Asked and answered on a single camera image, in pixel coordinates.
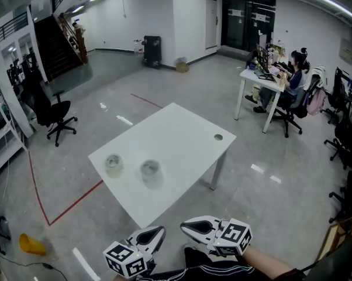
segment black sleeve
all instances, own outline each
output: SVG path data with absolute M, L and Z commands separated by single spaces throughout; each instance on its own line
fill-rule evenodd
M 290 272 L 284 273 L 278 276 L 274 281 L 302 281 L 306 278 L 306 275 L 300 270 L 293 269 Z

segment white table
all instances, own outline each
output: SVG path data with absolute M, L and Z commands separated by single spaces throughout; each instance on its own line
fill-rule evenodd
M 244 96 L 244 89 L 245 89 L 245 83 L 247 80 L 252 81 L 254 83 L 260 84 L 262 87 L 267 87 L 274 92 L 276 92 L 275 100 L 272 103 L 272 107 L 270 110 L 270 113 L 268 114 L 267 121 L 265 122 L 263 132 L 266 133 L 268 126 L 271 122 L 272 116 L 274 115 L 276 106 L 277 106 L 277 101 L 279 100 L 280 93 L 284 91 L 285 86 L 280 86 L 277 82 L 273 82 L 270 80 L 264 80 L 264 79 L 259 79 L 258 76 L 255 75 L 253 70 L 245 69 L 242 71 L 240 74 L 241 79 L 241 86 L 240 86 L 240 93 L 239 93 L 239 98 L 237 100 L 237 106 L 236 106 L 236 111 L 234 113 L 234 119 L 238 120 L 239 119 L 239 114 L 240 114 L 240 108 L 241 108 L 241 102 L 242 98 Z
M 223 136 L 216 140 L 215 135 Z M 144 228 L 177 201 L 216 161 L 211 182 L 215 189 L 226 151 L 236 136 L 177 104 L 170 104 L 89 155 L 111 193 Z M 104 167 L 111 154 L 123 159 L 122 174 L 110 178 Z M 161 182 L 145 183 L 140 165 L 160 163 Z

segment stair railing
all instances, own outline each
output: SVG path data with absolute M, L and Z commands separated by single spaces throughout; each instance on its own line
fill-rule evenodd
M 59 15 L 59 22 L 61 24 L 61 30 L 65 38 L 68 40 L 82 63 L 87 63 L 87 51 L 84 44 L 84 38 L 82 37 L 81 29 L 77 29 L 76 32 L 72 29 L 71 25 L 67 22 L 64 17 L 64 14 Z

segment staircase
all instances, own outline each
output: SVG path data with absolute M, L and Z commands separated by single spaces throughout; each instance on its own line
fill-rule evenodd
M 34 31 L 49 81 L 82 65 L 53 16 L 36 22 Z

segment chair armrest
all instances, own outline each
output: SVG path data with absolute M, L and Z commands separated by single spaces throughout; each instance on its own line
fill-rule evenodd
M 58 91 L 55 94 L 53 94 L 53 97 L 57 97 L 58 103 L 60 103 L 60 95 L 64 93 L 64 91 Z

